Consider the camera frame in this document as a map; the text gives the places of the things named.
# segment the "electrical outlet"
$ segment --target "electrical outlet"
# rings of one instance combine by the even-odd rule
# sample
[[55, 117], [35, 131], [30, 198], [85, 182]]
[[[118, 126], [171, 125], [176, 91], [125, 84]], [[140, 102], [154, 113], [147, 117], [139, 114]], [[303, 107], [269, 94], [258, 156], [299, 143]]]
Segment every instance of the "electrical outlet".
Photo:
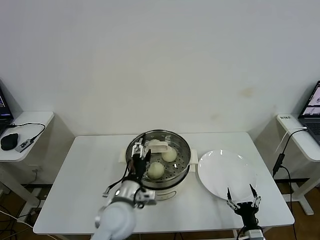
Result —
[[29, 164], [28, 167], [34, 173], [39, 173], [39, 172], [41, 172], [43, 170], [42, 167], [40, 165], [37, 165], [37, 164]]

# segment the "white table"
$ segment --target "white table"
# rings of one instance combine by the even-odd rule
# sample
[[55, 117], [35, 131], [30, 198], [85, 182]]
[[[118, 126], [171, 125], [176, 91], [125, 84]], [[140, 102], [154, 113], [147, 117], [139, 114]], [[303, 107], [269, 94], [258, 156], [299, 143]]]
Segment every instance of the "white table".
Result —
[[[285, 131], [289, 131], [289, 134], [297, 131], [297, 129], [303, 127], [297, 119], [298, 115], [295, 114], [279, 114], [276, 119], [284, 128]], [[320, 162], [320, 146], [316, 141], [311, 137], [307, 131], [297, 132], [292, 135], [291, 139], [301, 150], [303, 155], [311, 162]], [[307, 215], [313, 215], [314, 211], [312, 210], [310, 204], [305, 198], [311, 189], [317, 186], [320, 183], [320, 175], [318, 177], [312, 177], [306, 181], [302, 186], [298, 187], [296, 183], [292, 183], [292, 201], [299, 202]], [[286, 202], [290, 202], [290, 194], [283, 195]]]
[[[14, 113], [14, 121], [16, 125], [21, 125], [25, 123], [41, 123], [47, 126], [54, 117], [54, 113], [52, 111], [24, 111], [20, 113]], [[1, 137], [12, 133], [18, 133], [18, 145], [22, 144], [27, 139], [31, 139], [36, 136], [43, 129], [41, 125], [25, 125], [25, 126], [17, 126], [15, 128], [8, 128]], [[0, 148], [0, 163], [16, 163], [20, 162], [26, 158], [28, 153], [34, 147], [38, 139], [41, 137], [41, 134], [34, 140], [34, 143], [30, 145], [23, 152], [17, 152], [14, 149], [4, 151]], [[42, 206], [40, 200], [36, 198], [36, 196], [40, 193], [40, 188], [36, 188], [33, 190], [32, 194], [26, 190], [21, 184], [8, 173], [3, 167], [0, 167], [0, 182], [5, 185], [7, 188], [15, 192], [22, 199], [26, 201], [24, 208], [22, 209], [20, 215], [28, 214], [32, 207], [37, 207], [40, 203], [40, 207]]]
[[[186, 133], [181, 136], [192, 149], [197, 150], [199, 157], [210, 150], [225, 149], [251, 161], [257, 173], [256, 190], [262, 197], [256, 215], [261, 227], [294, 223], [294, 217], [246, 132]], [[76, 137], [33, 231], [58, 236], [91, 235], [95, 231], [95, 216], [105, 202], [102, 193], [123, 175], [125, 166], [118, 163], [119, 155], [134, 137]], [[233, 230], [243, 227], [241, 217], [227, 206], [225, 200], [211, 195], [196, 172], [187, 175], [175, 197], [135, 211], [135, 233]]]

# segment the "white cable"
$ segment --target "white cable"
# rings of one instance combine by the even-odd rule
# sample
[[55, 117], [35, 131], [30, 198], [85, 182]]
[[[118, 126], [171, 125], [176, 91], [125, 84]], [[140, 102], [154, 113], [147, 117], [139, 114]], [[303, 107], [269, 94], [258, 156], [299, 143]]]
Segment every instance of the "white cable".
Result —
[[276, 153], [276, 152], [278, 151], [278, 149], [280, 148], [280, 146], [281, 146], [282, 142], [284, 141], [286, 135], [287, 135], [291, 130], [296, 130], [296, 129], [307, 129], [307, 127], [306, 127], [306, 126], [295, 127], [295, 128], [291, 128], [291, 129], [289, 129], [288, 131], [286, 131], [285, 134], [283, 135], [283, 138], [281, 139], [278, 147], [277, 147], [276, 150], [274, 151], [274, 153]]
[[[19, 220], [18, 218], [14, 217], [14, 216], [11, 216], [11, 215], [8, 214], [8, 213], [5, 213], [4, 211], [1, 211], [1, 210], [0, 210], [0, 213], [3, 213], [3, 214], [5, 214], [5, 215], [7, 215], [7, 216], [9, 216], [9, 217], [17, 220], [17, 221], [19, 221], [19, 223], [25, 224], [25, 225], [29, 226], [29, 227], [32, 228], [32, 229], [34, 228], [33, 226], [29, 225], [28, 223], [23, 222], [23, 221]], [[47, 235], [47, 236], [50, 237], [50, 238], [52, 238], [52, 239], [54, 239], [54, 240], [58, 240], [58, 239], [56, 239], [56, 238], [53, 237], [53, 236], [50, 236], [50, 235]]]
[[14, 235], [23, 233], [24, 231], [27, 231], [28, 229], [30, 229], [30, 228], [27, 227], [26, 229], [23, 229], [22, 231], [18, 231], [18, 232], [14, 233], [14, 234], [11, 234], [10, 236], [6, 236], [5, 238], [2, 238], [1, 240], [5, 240], [5, 239], [8, 239], [8, 238], [10, 238], [10, 237], [12, 237]]

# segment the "keyboard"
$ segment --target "keyboard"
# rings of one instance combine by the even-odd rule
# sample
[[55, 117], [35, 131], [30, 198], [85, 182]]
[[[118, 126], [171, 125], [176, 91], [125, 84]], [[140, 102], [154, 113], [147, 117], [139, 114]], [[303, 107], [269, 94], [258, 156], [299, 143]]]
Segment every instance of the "keyboard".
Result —
[[305, 125], [313, 134], [320, 135], [320, 122], [309, 122], [305, 123]]

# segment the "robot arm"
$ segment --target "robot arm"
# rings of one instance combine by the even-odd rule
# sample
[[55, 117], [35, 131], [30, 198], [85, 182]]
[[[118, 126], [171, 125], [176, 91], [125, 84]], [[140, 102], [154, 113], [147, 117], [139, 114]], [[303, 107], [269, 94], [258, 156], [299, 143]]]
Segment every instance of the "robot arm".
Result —
[[[146, 172], [147, 162], [151, 157], [151, 150], [143, 157], [144, 144], [144, 137], [142, 137], [133, 146], [130, 172], [122, 179], [120, 188], [109, 203], [100, 208], [98, 216], [95, 218], [97, 230], [92, 236], [92, 240], [126, 239], [136, 226], [134, 208], [142, 209], [145, 205], [156, 204], [156, 192], [143, 188], [141, 182]], [[102, 196], [107, 197], [113, 186], [115, 183], [109, 186]]]
[[262, 228], [258, 226], [258, 220], [256, 218], [256, 213], [259, 210], [259, 204], [261, 201], [261, 197], [257, 195], [256, 190], [250, 184], [250, 188], [252, 194], [254, 196], [253, 201], [246, 201], [246, 202], [238, 202], [235, 203], [232, 201], [230, 190], [228, 188], [227, 192], [227, 204], [230, 208], [239, 216], [241, 216], [244, 227], [242, 231], [246, 238], [242, 239], [249, 239], [249, 240], [264, 240], [264, 235], [262, 232]]

